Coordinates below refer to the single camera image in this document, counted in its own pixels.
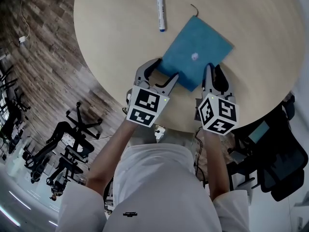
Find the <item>whiteboard marker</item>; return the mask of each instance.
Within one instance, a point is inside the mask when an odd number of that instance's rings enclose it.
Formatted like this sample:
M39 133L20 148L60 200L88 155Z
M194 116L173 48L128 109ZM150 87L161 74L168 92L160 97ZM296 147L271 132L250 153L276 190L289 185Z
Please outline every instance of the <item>whiteboard marker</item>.
M164 6L163 0L157 0L158 4L158 15L159 15L159 29L160 32L165 31L165 21L164 21Z

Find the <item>round table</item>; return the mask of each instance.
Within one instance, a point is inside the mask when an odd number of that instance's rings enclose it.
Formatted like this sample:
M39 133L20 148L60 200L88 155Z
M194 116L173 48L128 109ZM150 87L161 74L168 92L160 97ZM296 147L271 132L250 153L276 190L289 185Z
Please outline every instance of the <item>round table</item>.
M239 126L261 118L292 89L305 49L305 28L298 0L165 0L166 32L158 28L156 0L75 0L74 24L79 47L93 75L121 105L136 70L161 57L191 16L213 27L233 46L222 67L240 106ZM151 83L167 77L158 71ZM176 85L156 124L193 132L195 98Z

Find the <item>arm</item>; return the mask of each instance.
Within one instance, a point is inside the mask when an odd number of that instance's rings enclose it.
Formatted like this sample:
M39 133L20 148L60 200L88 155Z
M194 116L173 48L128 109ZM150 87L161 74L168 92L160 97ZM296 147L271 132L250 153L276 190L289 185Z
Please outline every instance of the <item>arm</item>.
M221 151L218 135L204 130L205 149L207 154L208 183L211 200L229 192L229 179L226 164Z
M93 161L86 186L100 195L112 179L120 157L138 124L124 120Z

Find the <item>wooden table top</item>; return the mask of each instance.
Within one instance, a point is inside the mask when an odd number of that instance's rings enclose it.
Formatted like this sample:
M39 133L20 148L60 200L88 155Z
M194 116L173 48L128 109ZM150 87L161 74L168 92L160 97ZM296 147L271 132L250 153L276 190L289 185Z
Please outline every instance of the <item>wooden table top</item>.
M256 121L296 82L305 51L305 27L298 0L165 0L166 32L158 28L156 0L75 0L74 25L90 70L123 106L136 70L161 57L191 16L213 27L234 46L222 63L240 106L240 125ZM151 83L167 77L154 72ZM195 98L176 85L156 124L193 132Z

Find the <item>white shirt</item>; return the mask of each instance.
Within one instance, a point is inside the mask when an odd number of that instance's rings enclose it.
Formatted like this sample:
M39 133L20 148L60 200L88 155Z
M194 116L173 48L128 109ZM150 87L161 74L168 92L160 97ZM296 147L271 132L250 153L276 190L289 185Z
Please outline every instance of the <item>white shirt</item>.
M113 182L113 213L103 198L68 183L57 232L248 232L248 197L236 190L211 201L195 177L191 152L180 145L128 148Z

